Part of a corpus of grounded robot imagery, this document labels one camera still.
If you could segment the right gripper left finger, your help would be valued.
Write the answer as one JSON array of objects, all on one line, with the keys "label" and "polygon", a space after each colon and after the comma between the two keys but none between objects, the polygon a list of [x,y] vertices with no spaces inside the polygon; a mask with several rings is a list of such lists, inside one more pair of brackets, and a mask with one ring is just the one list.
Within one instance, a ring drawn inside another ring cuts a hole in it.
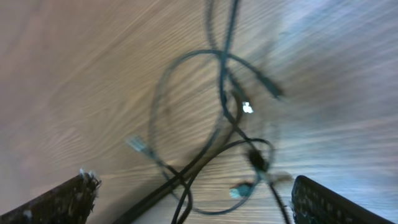
[{"label": "right gripper left finger", "polygon": [[68,181],[1,215],[1,224],[85,224],[101,181],[83,170]]}]

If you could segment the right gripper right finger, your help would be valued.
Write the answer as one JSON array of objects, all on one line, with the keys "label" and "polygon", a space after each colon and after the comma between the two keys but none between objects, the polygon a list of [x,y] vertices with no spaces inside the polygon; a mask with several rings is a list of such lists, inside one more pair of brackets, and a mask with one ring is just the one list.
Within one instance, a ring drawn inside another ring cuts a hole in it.
[{"label": "right gripper right finger", "polygon": [[304,175],[295,179],[291,203],[296,224],[393,224]]}]

